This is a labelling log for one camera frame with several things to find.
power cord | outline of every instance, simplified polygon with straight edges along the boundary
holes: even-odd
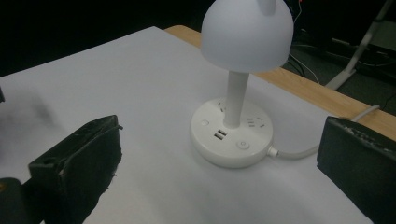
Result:
[[[306,66],[305,64],[303,64],[302,62],[300,62],[300,60],[298,60],[296,57],[294,57],[291,53],[289,54],[289,56],[298,64],[302,65],[304,68],[306,68],[306,70],[308,70],[315,78],[315,80],[317,81],[317,83],[320,85],[319,79],[317,74],[315,74],[308,66]]]
[[[394,92],[390,97],[387,98],[387,100],[385,101],[385,103],[384,103],[384,105],[381,107],[381,109],[384,110],[384,109],[387,107],[388,102],[389,102],[393,97],[395,97],[395,96],[396,96],[396,92]]]
[[[295,61],[297,63],[297,65],[300,67],[302,77],[305,77],[305,71],[304,71],[303,67],[294,58],[291,58],[291,59],[293,61]]]
[[[304,71],[304,69],[303,69],[303,67],[299,64],[299,63],[297,63],[297,65],[299,66],[299,68],[297,68],[291,61],[289,61],[288,60],[288,64],[291,66],[291,67],[293,67],[294,68],[294,70],[296,70],[296,72],[298,72],[298,74],[301,76],[301,77],[305,77],[305,71]]]
[[[298,11],[298,15],[296,16],[296,18],[294,19],[294,24],[297,22],[297,20],[299,19],[299,17],[301,16],[301,13],[303,12],[303,9],[301,8],[301,0],[297,0],[297,2],[298,2],[298,8],[299,8],[299,11]]]
[[[377,110],[379,108],[379,105],[373,105],[370,106],[369,108],[367,108],[366,110],[362,111],[361,113],[359,113],[358,116],[356,116],[355,118],[353,118],[351,121],[357,122],[359,119],[363,118],[364,116],[366,116],[367,114]],[[283,158],[283,159],[287,159],[287,160],[300,160],[303,158],[306,158],[308,156],[311,156],[315,153],[318,152],[319,149],[319,145],[314,146],[309,148],[306,151],[302,151],[302,152],[297,152],[297,153],[290,153],[290,152],[283,152],[280,151],[274,147],[270,147],[268,149],[268,155],[271,157],[279,157],[279,158]]]

white cable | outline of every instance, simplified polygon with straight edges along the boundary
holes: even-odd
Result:
[[[297,61],[297,63],[300,63],[303,67],[306,68],[306,70],[308,70],[312,75],[314,75],[315,79],[317,80],[317,83],[320,85],[318,76],[311,70],[309,69],[309,67],[307,67],[305,64],[303,64],[302,62],[300,62],[298,59],[296,59],[296,57],[294,57],[291,53],[289,54],[290,57],[292,57],[295,61]]]
[[[301,15],[301,13],[303,12],[303,10],[301,9],[301,2],[300,2],[300,0],[297,0],[298,1],[298,8],[299,8],[299,11],[298,11],[298,15],[296,16],[296,19],[294,19],[294,24],[297,22],[297,20],[298,20],[298,18],[300,17],[300,15]]]
[[[356,116],[355,118],[353,118],[351,121],[357,122],[358,120],[360,120],[361,118],[363,118],[367,114],[371,113],[372,111],[377,110],[378,108],[379,108],[379,105],[370,106],[368,109],[366,109],[363,112],[359,113],[359,115]]]
[[[363,112],[359,113],[359,115],[357,115],[351,121],[357,122],[359,119],[361,119],[364,116],[366,116],[367,114],[377,110],[378,108],[379,108],[379,105],[370,106],[369,108],[365,109]],[[319,150],[319,145],[311,147],[306,151],[297,152],[297,153],[283,152],[283,151],[279,151],[279,150],[275,149],[274,147],[270,147],[270,149],[268,149],[267,154],[272,157],[280,157],[280,158],[287,159],[287,160],[299,160],[299,159],[303,159],[305,157],[308,157],[308,156],[311,156],[311,155],[317,153],[318,150]]]

lamp base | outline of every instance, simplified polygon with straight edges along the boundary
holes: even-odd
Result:
[[[265,157],[273,142],[273,125],[258,106],[245,101],[238,128],[224,126],[225,99],[201,105],[191,120],[191,139],[208,161],[226,168],[243,168]]]

cable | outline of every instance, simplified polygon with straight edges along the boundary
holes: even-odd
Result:
[[[315,47],[315,46],[312,46],[312,45],[305,45],[305,44],[296,44],[296,45],[292,45],[292,47],[303,47],[303,48],[317,49],[317,47]],[[347,56],[344,56],[344,55],[341,55],[341,54],[331,53],[331,52],[329,52],[329,51],[324,51],[324,52],[327,53],[327,54],[330,54],[330,55],[332,55],[332,56],[335,56],[335,57],[344,58],[344,59],[348,59],[348,60],[351,59],[351,57],[347,57]],[[370,66],[370,67],[383,67],[383,66],[388,66],[388,65],[395,64],[396,61],[389,62],[389,63],[380,63],[380,64],[376,64],[376,63],[364,63],[364,62],[362,62],[362,61],[358,61],[358,63],[361,63],[361,64],[366,65],[366,66]]]
[[[314,75],[315,79],[317,80],[317,83],[320,85],[319,79],[317,77],[317,75],[309,68],[307,67],[305,64],[303,64],[302,62],[300,62],[298,59],[296,59],[296,57],[294,57],[291,53],[289,54],[290,57],[292,59],[294,59],[297,63],[299,63],[300,65],[302,65],[304,68],[306,68],[306,70],[308,70],[312,75]]]
[[[303,67],[301,66],[301,64],[299,62],[297,62],[295,59],[293,59],[293,58],[291,58],[291,59],[294,60],[297,63],[297,65],[300,67],[301,72],[302,72],[302,77],[305,77],[305,71],[304,71]]]
[[[300,17],[301,13],[303,12],[303,10],[301,9],[301,1],[300,0],[297,0],[297,1],[298,1],[299,12],[298,12],[298,15],[296,16],[296,18],[294,19],[293,24],[295,24],[297,22],[298,18]]]
[[[378,108],[379,108],[379,105],[370,106],[369,108],[367,108],[364,111],[362,111],[361,113],[359,113],[359,115],[357,115],[351,121],[357,122],[359,119],[361,119],[364,116],[366,116],[367,114],[377,110]],[[303,159],[305,157],[308,157],[310,155],[317,153],[318,150],[319,150],[319,145],[311,147],[306,151],[297,152],[297,153],[283,152],[283,151],[279,151],[279,150],[275,149],[274,147],[270,147],[270,149],[268,149],[268,155],[270,155],[272,157],[280,157],[280,158],[287,159],[287,160],[299,160],[299,159]]]
[[[294,70],[296,70],[301,77],[304,77],[303,72],[299,70],[296,66],[294,66],[294,64],[292,64],[290,61],[288,61],[288,64],[290,64],[290,66],[293,67]]]
[[[387,107],[388,102],[389,102],[393,97],[395,97],[395,96],[396,96],[396,92],[393,93],[390,97],[388,97],[388,99],[385,101],[385,103],[384,103],[384,105],[381,107],[381,109],[384,110],[385,107]]]
[[[358,116],[356,116],[355,118],[353,118],[351,121],[353,122],[357,122],[358,120],[360,120],[361,118],[363,118],[364,116],[366,116],[367,114],[377,110],[379,108],[379,105],[373,105],[370,106],[368,109],[364,110],[363,112],[359,113]]]

desk lamp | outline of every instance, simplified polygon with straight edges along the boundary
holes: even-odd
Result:
[[[226,98],[201,105],[191,119],[191,139],[200,154],[222,167],[260,161],[273,142],[273,126],[258,106],[244,101],[249,73],[279,67],[293,34],[282,0],[217,0],[206,12],[201,52],[229,71]]]

